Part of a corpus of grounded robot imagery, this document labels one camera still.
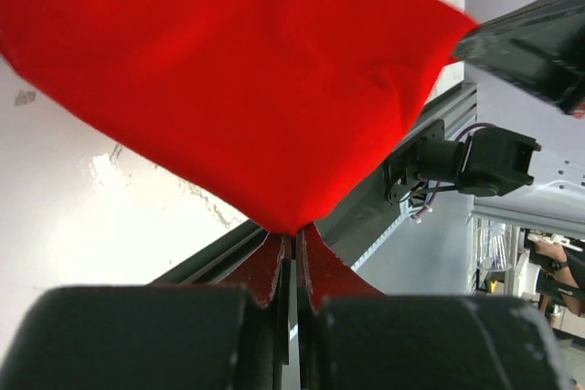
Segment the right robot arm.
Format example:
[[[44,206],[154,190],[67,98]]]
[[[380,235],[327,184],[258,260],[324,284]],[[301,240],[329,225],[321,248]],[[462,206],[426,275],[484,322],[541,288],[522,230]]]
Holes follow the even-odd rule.
[[[537,0],[490,20],[458,43],[454,57],[571,115],[584,102],[584,0]],[[398,205],[451,191],[507,195],[533,184],[528,169],[540,149],[489,123],[450,141],[443,121],[434,121],[382,164],[385,198]]]

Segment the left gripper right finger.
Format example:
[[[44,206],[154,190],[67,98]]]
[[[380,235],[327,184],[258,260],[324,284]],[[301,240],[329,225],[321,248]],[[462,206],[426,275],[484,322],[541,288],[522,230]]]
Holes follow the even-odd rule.
[[[304,389],[570,389],[536,307],[509,296],[389,296],[315,226],[296,238]]]

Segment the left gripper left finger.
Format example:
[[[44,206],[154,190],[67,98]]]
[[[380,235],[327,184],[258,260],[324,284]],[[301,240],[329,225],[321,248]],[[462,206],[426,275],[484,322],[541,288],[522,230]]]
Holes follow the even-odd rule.
[[[222,281],[67,287],[29,309],[4,389],[278,389],[288,361],[287,237]]]

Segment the red t shirt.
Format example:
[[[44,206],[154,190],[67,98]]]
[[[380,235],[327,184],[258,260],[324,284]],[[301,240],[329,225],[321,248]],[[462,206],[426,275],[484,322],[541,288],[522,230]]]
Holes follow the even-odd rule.
[[[1,0],[21,78],[250,219],[304,154],[367,176],[475,29],[440,0]]]

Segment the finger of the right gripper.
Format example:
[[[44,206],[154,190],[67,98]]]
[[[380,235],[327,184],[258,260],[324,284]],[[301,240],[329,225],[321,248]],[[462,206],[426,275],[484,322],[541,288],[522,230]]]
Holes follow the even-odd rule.
[[[572,115],[584,104],[584,0],[537,0],[499,16],[452,56]]]

